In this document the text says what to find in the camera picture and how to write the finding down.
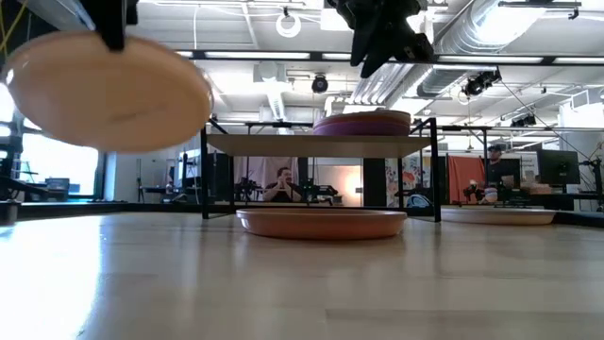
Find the orange banner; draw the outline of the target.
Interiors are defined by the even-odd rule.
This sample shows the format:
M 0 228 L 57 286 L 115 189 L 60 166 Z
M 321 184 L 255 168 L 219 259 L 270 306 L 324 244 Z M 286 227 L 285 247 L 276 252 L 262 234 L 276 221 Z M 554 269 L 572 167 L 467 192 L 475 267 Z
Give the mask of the orange banner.
M 478 201 L 475 195 L 467 199 L 463 190 L 471 185 L 472 180 L 477 186 L 482 186 L 485 180 L 482 158 L 449 156 L 447 171 L 449 201 L 476 204 Z

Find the black machine with green lights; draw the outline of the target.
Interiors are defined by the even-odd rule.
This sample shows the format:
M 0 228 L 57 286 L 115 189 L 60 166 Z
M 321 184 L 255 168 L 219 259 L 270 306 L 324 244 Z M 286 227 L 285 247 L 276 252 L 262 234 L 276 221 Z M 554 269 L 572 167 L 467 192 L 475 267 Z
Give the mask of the black machine with green lights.
M 329 206 L 334 203 L 334 197 L 339 192 L 331 185 L 315 185 L 311 181 L 301 186 L 303 190 L 303 198 L 307 203 L 322 203 L 326 202 Z

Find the white plate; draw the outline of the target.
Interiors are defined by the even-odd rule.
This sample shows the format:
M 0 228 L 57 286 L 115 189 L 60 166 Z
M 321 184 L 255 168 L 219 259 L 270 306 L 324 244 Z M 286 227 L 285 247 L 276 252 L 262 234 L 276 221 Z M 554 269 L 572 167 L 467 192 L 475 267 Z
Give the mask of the white plate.
M 446 222 L 502 225 L 543 226 L 552 223 L 555 211 L 508 208 L 442 208 L 441 217 Z

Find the black pillar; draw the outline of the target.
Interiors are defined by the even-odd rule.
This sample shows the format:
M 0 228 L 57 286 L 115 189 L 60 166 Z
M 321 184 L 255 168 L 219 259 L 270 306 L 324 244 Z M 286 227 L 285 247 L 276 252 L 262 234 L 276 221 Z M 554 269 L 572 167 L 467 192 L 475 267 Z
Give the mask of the black pillar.
M 386 165 L 384 159 L 363 159 L 362 186 L 364 207 L 386 207 Z

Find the colourful poster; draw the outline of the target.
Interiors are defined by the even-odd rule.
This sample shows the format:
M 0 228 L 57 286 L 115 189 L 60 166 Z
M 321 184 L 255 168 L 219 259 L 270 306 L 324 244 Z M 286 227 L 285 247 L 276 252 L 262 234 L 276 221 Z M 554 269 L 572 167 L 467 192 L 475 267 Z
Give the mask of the colourful poster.
M 418 155 L 411 155 L 401 159 L 401 172 L 398 172 L 398 160 L 386 159 L 386 205 L 390 208 L 399 206 L 398 184 L 402 183 L 404 190 L 414 189 L 421 183 L 420 159 Z

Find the silver ventilation duct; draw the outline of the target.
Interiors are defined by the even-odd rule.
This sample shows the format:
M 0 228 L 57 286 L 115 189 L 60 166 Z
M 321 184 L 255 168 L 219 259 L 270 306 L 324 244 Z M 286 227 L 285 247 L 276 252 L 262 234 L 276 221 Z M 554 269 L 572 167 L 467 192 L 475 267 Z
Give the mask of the silver ventilation duct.
M 498 54 L 522 36 L 544 14 L 544 8 L 501 7 L 511 0 L 475 0 L 433 47 L 436 54 Z M 422 74 L 411 93 L 423 97 L 443 94 L 466 70 L 418 66 Z

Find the person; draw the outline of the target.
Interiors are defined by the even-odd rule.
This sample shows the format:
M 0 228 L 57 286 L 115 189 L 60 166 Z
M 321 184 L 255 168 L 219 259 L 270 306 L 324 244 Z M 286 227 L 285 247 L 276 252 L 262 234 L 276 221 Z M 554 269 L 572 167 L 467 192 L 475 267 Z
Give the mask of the person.
M 279 168 L 277 170 L 277 181 L 266 186 L 262 197 L 265 202 L 301 202 L 301 189 L 294 184 L 291 169 L 288 167 Z
M 502 159 L 502 148 L 493 144 L 487 148 L 488 165 L 486 171 L 487 185 L 490 187 L 512 188 L 514 185 L 513 169 Z

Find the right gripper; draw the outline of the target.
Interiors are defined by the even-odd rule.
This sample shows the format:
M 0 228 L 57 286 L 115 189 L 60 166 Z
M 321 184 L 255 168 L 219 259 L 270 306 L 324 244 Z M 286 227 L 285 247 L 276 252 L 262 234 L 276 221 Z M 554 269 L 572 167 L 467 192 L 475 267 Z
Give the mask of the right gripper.
M 358 66 L 364 59 L 361 77 L 368 78 L 401 53 L 404 34 L 417 34 L 408 18 L 423 10 L 423 0 L 329 0 L 329 7 L 354 31 L 350 65 Z M 378 29 L 400 32 L 372 35 Z

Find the large bright window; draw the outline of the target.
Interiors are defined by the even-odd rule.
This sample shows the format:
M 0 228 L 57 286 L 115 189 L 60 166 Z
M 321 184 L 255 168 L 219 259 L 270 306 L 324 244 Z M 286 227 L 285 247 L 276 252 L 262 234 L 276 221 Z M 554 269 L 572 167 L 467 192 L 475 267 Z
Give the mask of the large bright window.
M 13 142 L 12 175 L 31 184 L 68 179 L 71 196 L 96 193 L 100 154 L 97 150 L 52 139 L 16 108 L 8 87 L 0 82 L 0 141 Z

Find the white curtain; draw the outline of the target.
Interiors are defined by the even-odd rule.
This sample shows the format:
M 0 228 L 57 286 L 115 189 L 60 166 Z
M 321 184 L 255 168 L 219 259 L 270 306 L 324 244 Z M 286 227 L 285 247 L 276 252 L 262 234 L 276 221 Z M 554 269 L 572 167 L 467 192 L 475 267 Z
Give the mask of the white curtain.
M 299 187 L 296 181 L 298 175 L 297 166 L 297 158 L 292 157 L 236 157 L 234 178 L 237 182 L 242 178 L 255 182 L 260 186 L 260 190 L 255 191 L 259 193 L 260 199 L 265 202 L 262 195 L 267 185 L 277 181 L 277 170 L 279 168 L 290 168 L 293 182 Z

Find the peach plate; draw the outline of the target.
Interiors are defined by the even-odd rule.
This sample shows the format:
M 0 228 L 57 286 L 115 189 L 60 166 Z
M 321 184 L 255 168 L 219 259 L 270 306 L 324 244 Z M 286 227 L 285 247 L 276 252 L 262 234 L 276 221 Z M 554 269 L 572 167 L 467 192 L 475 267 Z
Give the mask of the peach plate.
M 249 233 L 294 240 L 370 240 L 396 236 L 405 212 L 344 208 L 255 208 L 236 211 Z

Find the black overhead light bar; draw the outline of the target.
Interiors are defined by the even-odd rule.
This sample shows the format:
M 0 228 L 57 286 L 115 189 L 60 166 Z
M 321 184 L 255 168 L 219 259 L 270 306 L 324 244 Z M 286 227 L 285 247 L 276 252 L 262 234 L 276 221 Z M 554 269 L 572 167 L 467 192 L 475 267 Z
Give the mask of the black overhead light bar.
M 280 60 L 313 62 L 350 62 L 350 53 L 341 52 L 296 52 L 257 50 L 177 50 L 189 60 Z M 468 64 L 468 65 L 540 65 L 540 66 L 604 66 L 604 56 L 515 56 L 515 55 L 435 55 L 427 60 L 403 60 L 403 63 Z

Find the purple plate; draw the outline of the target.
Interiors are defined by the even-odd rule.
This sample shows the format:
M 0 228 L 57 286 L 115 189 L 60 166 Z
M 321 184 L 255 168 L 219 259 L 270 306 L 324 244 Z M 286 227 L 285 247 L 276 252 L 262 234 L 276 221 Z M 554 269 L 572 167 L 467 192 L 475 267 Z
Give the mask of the purple plate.
M 323 136 L 408 136 L 410 130 L 410 126 L 407 124 L 350 122 L 315 127 L 313 134 Z

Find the black-framed wooden shelf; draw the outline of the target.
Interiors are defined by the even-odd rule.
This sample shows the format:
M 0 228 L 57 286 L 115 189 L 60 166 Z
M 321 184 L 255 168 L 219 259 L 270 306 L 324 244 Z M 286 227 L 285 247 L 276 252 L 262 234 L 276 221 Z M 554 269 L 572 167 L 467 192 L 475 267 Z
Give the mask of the black-framed wooden shelf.
M 408 136 L 322 136 L 322 135 L 262 135 L 219 134 L 201 132 L 201 160 L 208 147 L 235 157 L 297 157 L 297 158 L 358 158 L 402 159 L 426 147 L 431 148 L 432 174 L 437 177 L 437 122 L 434 118 L 417 125 L 413 131 L 427 130 L 429 137 Z

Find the cream plate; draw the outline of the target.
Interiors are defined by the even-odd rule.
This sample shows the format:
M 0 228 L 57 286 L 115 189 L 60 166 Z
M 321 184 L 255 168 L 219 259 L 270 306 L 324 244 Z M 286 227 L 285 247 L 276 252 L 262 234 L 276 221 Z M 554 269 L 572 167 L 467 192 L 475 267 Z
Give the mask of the cream plate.
M 176 51 L 129 36 L 110 51 L 91 31 L 59 31 L 13 51 L 0 80 L 18 111 L 52 138 L 101 151 L 187 142 L 213 105 L 204 73 Z

